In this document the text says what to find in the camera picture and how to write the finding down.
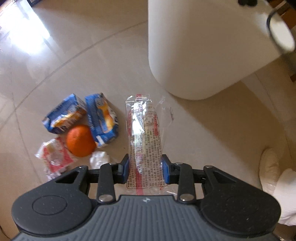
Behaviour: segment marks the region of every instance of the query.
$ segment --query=black cable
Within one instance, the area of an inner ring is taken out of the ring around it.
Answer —
[[[294,52],[287,53],[287,51],[285,49],[283,49],[283,47],[281,45],[278,44],[278,42],[276,41],[276,39],[270,29],[270,21],[271,21],[272,17],[276,14],[276,12],[277,12],[277,9],[275,8],[271,11],[271,13],[267,17],[266,26],[268,29],[268,33],[269,33],[269,36],[272,39],[273,43],[277,47],[279,53],[282,55],[284,61],[287,63],[288,67],[290,68],[290,70],[293,73],[296,73],[296,59],[294,56]]]
[[[9,240],[11,240],[11,238],[9,238],[9,237],[6,235],[6,233],[4,232],[3,228],[1,227],[1,225],[0,225],[0,231],[3,233],[3,235],[4,235],[6,238],[8,238]]]

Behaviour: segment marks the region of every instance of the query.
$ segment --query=tile floor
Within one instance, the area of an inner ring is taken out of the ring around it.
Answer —
[[[33,9],[20,0],[0,16],[0,26],[0,225],[9,237],[17,234],[13,201],[46,181],[34,154],[54,135],[41,120],[71,93],[103,92],[111,102],[120,134],[105,150],[115,161],[127,152],[125,100],[149,93],[173,108],[164,148],[173,162],[212,164],[259,188],[266,147],[276,150],[282,169],[294,165],[296,90],[281,60],[213,97],[187,101],[151,74],[146,0],[44,0]]]

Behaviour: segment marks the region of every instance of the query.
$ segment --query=foot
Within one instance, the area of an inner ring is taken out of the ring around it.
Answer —
[[[259,178],[264,192],[273,195],[280,177],[279,159],[273,149],[263,151],[259,164]]]

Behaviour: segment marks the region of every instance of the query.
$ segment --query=orange fruit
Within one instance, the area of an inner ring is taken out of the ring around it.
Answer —
[[[77,125],[69,130],[66,144],[68,150],[78,157],[88,156],[96,148],[91,130],[87,125]]]

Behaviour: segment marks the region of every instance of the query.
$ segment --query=tangerine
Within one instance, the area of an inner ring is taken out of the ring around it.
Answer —
[[[96,143],[87,125],[77,125],[69,130],[66,144],[69,151],[78,157],[90,155],[96,148]]]

